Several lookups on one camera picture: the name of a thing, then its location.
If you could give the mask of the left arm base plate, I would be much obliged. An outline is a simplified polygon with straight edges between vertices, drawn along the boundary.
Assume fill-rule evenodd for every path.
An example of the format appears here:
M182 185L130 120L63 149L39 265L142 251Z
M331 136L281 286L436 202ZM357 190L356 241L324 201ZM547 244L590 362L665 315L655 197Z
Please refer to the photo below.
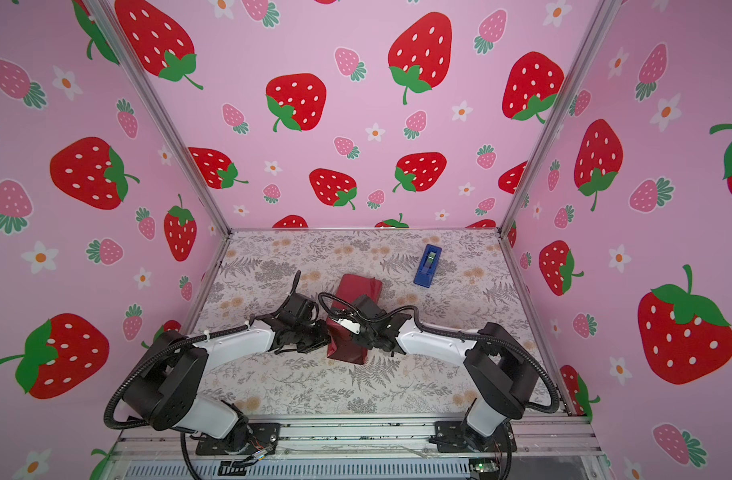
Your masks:
M198 438L198 456L258 457L272 455L278 445L280 423L251 422L237 425L224 439L208 435Z

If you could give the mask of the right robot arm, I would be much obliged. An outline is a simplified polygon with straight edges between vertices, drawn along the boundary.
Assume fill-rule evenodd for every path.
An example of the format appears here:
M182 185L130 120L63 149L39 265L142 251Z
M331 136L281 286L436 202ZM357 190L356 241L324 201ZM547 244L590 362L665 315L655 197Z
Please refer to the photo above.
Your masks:
M401 355L420 355L464 369L477 390L459 427L459 440L433 442L452 449L484 452L506 445L510 422L527 410L554 414L561 404L559 391L543 365L497 323L480 330L453 330L419 318L414 305L387 312L370 297L355 302L338 297L326 309L353 340L367 349Z

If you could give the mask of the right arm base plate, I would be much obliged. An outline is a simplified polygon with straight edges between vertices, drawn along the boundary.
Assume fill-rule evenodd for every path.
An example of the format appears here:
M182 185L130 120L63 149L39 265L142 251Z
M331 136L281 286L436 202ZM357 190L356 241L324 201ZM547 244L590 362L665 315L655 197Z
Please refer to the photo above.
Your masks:
M500 424L495 431L484 436L462 421L438 421L434 423L434 434L428 442L437 446L441 453L514 453L517 444L508 422Z

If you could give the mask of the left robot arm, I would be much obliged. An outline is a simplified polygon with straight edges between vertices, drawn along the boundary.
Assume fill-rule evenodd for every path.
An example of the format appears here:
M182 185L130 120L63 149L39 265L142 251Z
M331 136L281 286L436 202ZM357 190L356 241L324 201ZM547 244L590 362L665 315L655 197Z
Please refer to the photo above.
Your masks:
M255 354L327 346L330 336L318 315L314 300L292 293L275 311L237 327L190 337L163 334L111 396L105 425L201 433L228 452L245 450L254 440L247 416L229 402L200 394L204 374Z

